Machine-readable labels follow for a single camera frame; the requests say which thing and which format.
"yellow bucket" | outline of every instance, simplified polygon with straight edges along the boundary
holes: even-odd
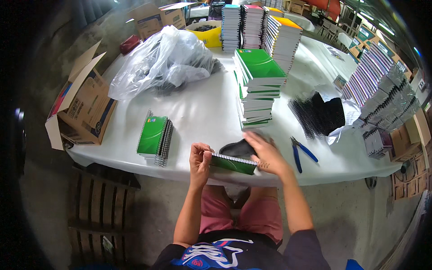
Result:
[[[196,29],[196,28],[203,26],[203,25],[216,26],[216,28],[205,31],[205,32],[193,30],[193,29]],[[211,20],[211,21],[204,21],[204,22],[196,22],[196,23],[192,23],[192,24],[186,26],[186,30],[194,33],[198,37],[199,40],[204,42],[204,45],[207,48],[222,47],[222,39],[221,39],[222,21]]]

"white table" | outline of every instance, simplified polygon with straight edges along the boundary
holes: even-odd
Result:
[[[309,32],[315,31],[314,24],[309,19],[307,19],[306,17],[303,17],[299,14],[294,14],[294,13],[285,13],[283,15],[283,17],[292,20],[293,22],[298,24],[301,28],[303,28],[306,31],[309,31]]]
[[[353,42],[353,38],[348,36],[346,33],[342,32],[337,34],[337,39],[340,43],[342,43],[345,47],[349,49],[349,46]]]
[[[212,52],[227,70],[233,70],[232,54],[225,54],[220,48]],[[288,99],[295,95],[309,96],[315,85],[331,83],[338,74],[348,80],[356,64],[349,55],[341,52],[341,56],[345,62],[331,56],[323,43],[302,37],[287,86],[281,98],[274,102],[273,120],[268,127],[261,129],[273,137],[282,155],[295,170],[290,136],[294,136],[318,158],[319,163],[315,163],[299,150],[303,168],[302,174],[297,173],[300,185],[388,176],[400,168],[400,164],[391,163],[388,156],[378,161],[369,158],[361,134],[355,129],[343,133],[339,142],[331,146],[325,140],[306,140],[300,123],[288,108]],[[103,77],[110,82],[124,60],[120,55]],[[168,97],[155,98],[143,93],[132,100],[119,101],[100,146],[74,146],[67,152],[83,166],[96,162],[141,175],[188,181],[188,158],[193,142],[207,143],[217,151],[228,143],[242,139],[235,91],[238,88],[234,75],[231,72],[219,72],[207,79],[189,83],[183,92]],[[156,167],[136,154],[149,108],[155,115],[169,116],[175,127],[166,168]],[[253,186],[280,184],[274,175],[267,173],[245,175],[213,167],[209,183]]]
[[[196,6],[191,8],[191,14],[189,18],[200,18],[207,17],[209,15],[210,6]]]

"blue-handled pliers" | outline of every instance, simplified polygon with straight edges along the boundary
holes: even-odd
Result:
[[[300,158],[299,158],[299,150],[297,149],[297,146],[300,147],[308,156],[310,156],[315,162],[318,162],[318,159],[312,154],[309,149],[307,149],[304,145],[299,143],[294,137],[291,137],[292,141],[292,149],[294,151],[294,159],[295,164],[297,165],[297,169],[299,170],[299,173],[302,173],[302,166],[300,165]]]

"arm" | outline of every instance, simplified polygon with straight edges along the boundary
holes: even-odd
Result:
[[[201,194],[209,177],[211,151],[210,146],[204,143],[192,144],[189,158],[191,182],[175,224],[173,244],[188,248],[198,240],[201,224]]]
[[[243,133],[243,136],[258,154],[258,157],[253,155],[252,159],[259,162],[259,168],[279,176],[283,184],[286,217],[291,234],[301,230],[313,229],[311,211],[297,183],[294,171],[276,149],[273,141],[268,143],[258,134],[250,131]]]

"plastic bag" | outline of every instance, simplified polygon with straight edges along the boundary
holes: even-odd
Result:
[[[220,67],[193,33],[165,26],[131,52],[112,80],[108,96],[128,100],[146,89],[169,95],[187,82],[209,77]]]

